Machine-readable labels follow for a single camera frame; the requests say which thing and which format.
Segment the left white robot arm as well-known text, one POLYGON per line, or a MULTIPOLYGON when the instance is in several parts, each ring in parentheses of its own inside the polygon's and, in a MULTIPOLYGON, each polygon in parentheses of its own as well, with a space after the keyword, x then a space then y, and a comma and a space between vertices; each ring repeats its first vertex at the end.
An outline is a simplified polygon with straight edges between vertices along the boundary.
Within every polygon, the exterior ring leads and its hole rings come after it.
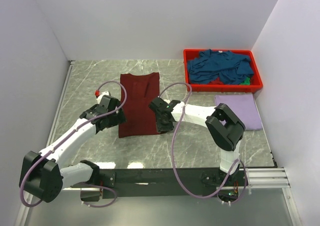
POLYGON ((38 153, 28 152, 23 158, 19 181, 22 204, 33 206, 25 200, 25 192, 39 198, 40 202, 51 202, 62 189, 77 184, 104 190, 96 164, 88 160, 69 167, 63 164, 91 137, 124 123, 124 104, 125 101, 109 94, 101 95, 58 140, 38 153))

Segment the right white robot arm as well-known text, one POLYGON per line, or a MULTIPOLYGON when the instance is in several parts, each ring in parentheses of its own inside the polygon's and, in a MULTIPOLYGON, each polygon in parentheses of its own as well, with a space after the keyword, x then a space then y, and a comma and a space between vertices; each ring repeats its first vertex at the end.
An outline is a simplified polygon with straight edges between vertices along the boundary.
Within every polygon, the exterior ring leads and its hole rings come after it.
POLYGON ((227 104, 197 106, 179 100, 167 102, 156 97, 148 107, 155 114, 157 132, 174 131, 172 145, 182 122, 207 128, 215 144, 220 148, 221 183, 231 185, 236 181, 241 164, 240 144, 246 127, 227 104))

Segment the dark red t-shirt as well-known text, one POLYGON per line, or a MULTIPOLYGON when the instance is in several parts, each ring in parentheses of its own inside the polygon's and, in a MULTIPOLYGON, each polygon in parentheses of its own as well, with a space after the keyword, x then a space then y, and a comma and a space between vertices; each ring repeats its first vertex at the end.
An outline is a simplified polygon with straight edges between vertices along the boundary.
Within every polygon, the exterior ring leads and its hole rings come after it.
POLYGON ((126 122, 119 125, 119 138, 158 135, 156 117, 149 108, 150 102, 160 94, 160 75, 121 74, 120 83, 127 91, 123 106, 126 122))

